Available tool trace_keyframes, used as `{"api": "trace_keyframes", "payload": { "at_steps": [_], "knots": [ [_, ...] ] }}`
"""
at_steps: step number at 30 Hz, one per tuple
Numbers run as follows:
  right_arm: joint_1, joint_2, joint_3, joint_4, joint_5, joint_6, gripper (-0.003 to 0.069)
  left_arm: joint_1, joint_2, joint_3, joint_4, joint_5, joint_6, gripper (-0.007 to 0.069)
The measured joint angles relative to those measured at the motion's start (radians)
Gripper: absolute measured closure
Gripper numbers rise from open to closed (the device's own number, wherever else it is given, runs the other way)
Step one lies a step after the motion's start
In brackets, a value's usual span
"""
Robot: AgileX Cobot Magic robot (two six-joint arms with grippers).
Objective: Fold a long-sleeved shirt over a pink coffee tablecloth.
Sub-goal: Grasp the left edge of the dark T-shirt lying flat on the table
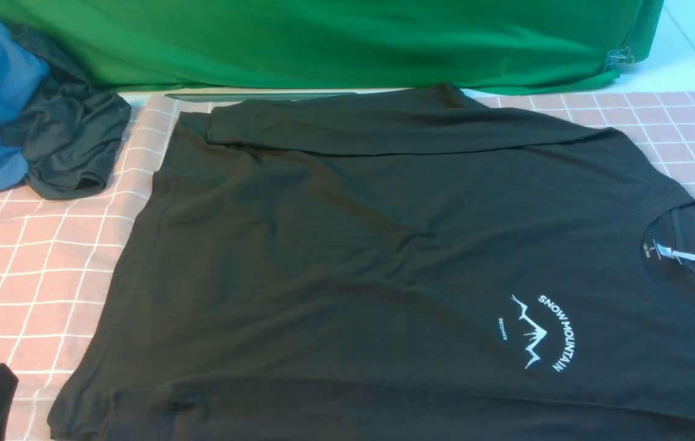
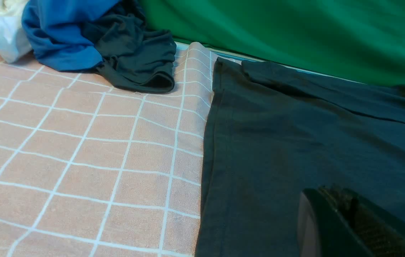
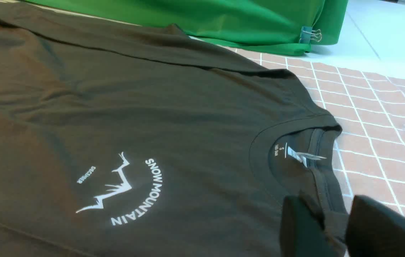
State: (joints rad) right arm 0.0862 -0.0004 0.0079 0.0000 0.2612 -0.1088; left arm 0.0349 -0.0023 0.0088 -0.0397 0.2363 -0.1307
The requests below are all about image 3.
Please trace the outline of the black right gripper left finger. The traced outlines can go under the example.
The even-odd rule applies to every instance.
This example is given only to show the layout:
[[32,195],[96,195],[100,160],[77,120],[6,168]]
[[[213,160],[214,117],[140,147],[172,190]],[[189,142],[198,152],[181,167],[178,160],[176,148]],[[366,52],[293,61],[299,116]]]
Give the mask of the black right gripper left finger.
[[330,257],[324,219],[322,209],[308,195],[285,197],[280,225],[281,255]]

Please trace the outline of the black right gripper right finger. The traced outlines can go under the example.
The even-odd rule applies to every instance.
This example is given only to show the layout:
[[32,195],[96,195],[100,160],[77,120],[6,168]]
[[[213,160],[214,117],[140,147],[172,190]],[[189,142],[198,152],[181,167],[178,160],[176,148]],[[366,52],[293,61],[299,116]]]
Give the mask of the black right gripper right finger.
[[405,217],[368,196],[356,195],[345,241],[351,257],[405,257]]

